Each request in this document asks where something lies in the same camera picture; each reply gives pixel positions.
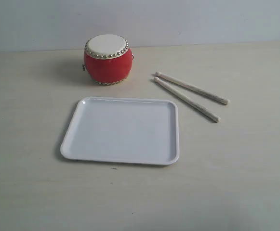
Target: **drum body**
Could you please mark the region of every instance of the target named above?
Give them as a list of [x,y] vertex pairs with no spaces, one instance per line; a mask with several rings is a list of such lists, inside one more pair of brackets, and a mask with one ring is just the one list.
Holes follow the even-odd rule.
[[124,80],[131,70],[132,59],[128,41],[118,35],[99,35],[85,44],[85,68],[101,84]]

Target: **small chinese drum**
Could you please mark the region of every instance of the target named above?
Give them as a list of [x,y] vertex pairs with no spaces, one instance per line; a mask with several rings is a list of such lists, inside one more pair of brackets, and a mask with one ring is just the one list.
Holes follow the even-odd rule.
[[131,70],[132,59],[128,41],[118,35],[98,35],[85,44],[84,66],[100,84],[124,80]]

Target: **table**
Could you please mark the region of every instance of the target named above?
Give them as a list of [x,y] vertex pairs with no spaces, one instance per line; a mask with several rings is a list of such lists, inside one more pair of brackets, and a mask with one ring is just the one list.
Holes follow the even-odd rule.
[[[132,51],[129,77],[106,87],[83,72],[83,50],[0,53],[0,231],[280,231],[280,42]],[[181,89],[220,123],[153,83],[157,70],[229,98]],[[62,138],[87,96],[174,101],[179,160],[65,160]]]

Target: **drumstick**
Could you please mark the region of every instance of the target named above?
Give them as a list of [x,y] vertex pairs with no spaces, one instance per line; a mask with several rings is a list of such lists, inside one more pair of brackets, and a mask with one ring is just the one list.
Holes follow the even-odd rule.
[[179,79],[176,79],[176,78],[174,78],[174,77],[172,77],[172,76],[165,75],[165,74],[161,73],[160,71],[157,71],[157,72],[155,73],[155,75],[156,75],[157,77],[161,77],[161,78],[163,78],[163,79],[165,79],[165,80],[167,80],[167,81],[170,81],[170,82],[175,83],[175,84],[177,84],[177,85],[179,85],[179,86],[182,86],[182,87],[184,87],[184,88],[187,88],[187,89],[189,89],[189,90],[192,90],[192,91],[194,91],[194,92],[196,92],[196,93],[199,93],[199,94],[201,94],[201,95],[204,95],[204,96],[206,96],[206,97],[208,97],[208,98],[210,98],[210,99],[213,99],[213,100],[215,100],[215,101],[217,101],[217,102],[220,102],[220,103],[223,103],[223,104],[225,104],[225,105],[227,105],[227,104],[230,102],[230,100],[228,100],[228,99],[224,99],[224,98],[222,98],[222,97],[216,96],[215,94],[212,94],[212,93],[210,93],[210,92],[207,92],[207,91],[205,91],[205,90],[203,90],[203,89],[201,89],[201,88],[198,88],[198,87],[196,87],[196,86],[193,86],[193,85],[191,85],[191,84],[189,84],[189,83],[186,83],[186,82],[184,82],[184,81],[181,81],[181,80],[179,80]]
[[158,77],[154,77],[154,81],[157,82],[158,84],[160,84],[162,87],[164,87],[166,90],[168,90],[169,92],[173,93],[174,95],[176,95],[178,98],[182,99],[183,101],[185,101],[186,103],[188,103],[190,106],[192,106],[193,108],[197,109],[199,112],[203,113],[204,115],[208,116],[210,119],[212,119],[213,121],[215,121],[216,123],[220,121],[220,117],[214,115],[213,113],[211,113],[210,111],[208,111],[205,107],[199,105],[196,102],[193,102],[191,99],[189,99],[186,95],[184,95],[183,93],[179,92],[178,90],[176,90],[175,88],[173,88],[171,85],[169,85],[168,83],[162,81],[161,79],[159,79]]

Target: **white tray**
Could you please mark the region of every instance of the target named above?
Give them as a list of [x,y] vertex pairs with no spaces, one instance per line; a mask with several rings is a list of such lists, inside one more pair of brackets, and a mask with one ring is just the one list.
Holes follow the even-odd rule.
[[170,165],[179,157],[177,106],[168,100],[85,98],[61,153],[74,160]]

